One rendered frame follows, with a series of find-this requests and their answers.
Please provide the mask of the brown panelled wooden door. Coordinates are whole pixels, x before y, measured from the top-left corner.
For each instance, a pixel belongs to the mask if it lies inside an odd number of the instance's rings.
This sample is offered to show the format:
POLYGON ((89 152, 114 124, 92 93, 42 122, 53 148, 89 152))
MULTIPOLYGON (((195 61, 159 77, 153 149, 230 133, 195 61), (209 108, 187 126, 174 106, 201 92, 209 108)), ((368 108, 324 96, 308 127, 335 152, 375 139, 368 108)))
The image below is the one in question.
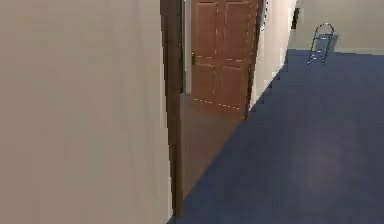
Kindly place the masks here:
POLYGON ((194 106, 236 120, 245 116, 260 0, 192 0, 194 106))

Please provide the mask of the grey metal step ladder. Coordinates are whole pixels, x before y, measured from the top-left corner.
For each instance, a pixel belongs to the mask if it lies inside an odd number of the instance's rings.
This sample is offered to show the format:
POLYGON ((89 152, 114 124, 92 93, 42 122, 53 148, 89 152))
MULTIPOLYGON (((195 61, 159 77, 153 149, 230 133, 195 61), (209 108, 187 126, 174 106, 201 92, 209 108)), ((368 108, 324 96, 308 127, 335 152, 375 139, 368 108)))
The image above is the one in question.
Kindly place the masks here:
POLYGON ((328 22, 322 23, 316 27, 312 38, 307 64, 310 64, 312 61, 319 60, 322 65, 325 65, 334 32, 334 27, 328 22))

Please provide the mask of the dark brown door frame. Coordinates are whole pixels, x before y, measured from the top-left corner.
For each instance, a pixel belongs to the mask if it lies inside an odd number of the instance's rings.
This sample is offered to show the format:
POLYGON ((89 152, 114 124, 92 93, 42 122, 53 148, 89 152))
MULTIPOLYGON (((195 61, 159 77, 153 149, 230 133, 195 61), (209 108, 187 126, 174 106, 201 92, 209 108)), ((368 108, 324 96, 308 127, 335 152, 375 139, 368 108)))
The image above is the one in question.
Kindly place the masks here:
POLYGON ((172 216, 183 214, 182 150, 180 120, 182 0, 160 0, 166 114, 171 177, 172 216))

